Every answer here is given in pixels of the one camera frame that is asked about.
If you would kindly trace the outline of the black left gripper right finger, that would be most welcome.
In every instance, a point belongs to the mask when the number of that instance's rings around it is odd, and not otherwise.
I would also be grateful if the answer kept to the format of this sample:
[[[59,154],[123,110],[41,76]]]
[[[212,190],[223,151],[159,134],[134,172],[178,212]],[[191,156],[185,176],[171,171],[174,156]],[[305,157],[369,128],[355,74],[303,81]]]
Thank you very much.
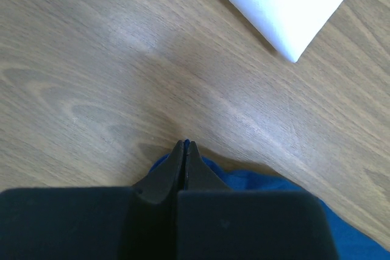
[[[205,163],[194,141],[185,143],[184,190],[227,192],[229,188]]]

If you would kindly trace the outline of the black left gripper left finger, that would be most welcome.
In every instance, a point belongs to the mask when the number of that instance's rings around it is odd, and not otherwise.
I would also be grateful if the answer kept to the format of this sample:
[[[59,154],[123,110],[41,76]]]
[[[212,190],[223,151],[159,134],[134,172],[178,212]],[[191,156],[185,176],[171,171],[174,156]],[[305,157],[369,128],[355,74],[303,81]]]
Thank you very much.
[[[159,205],[177,192],[184,153],[184,142],[179,140],[162,163],[132,186],[142,201]]]

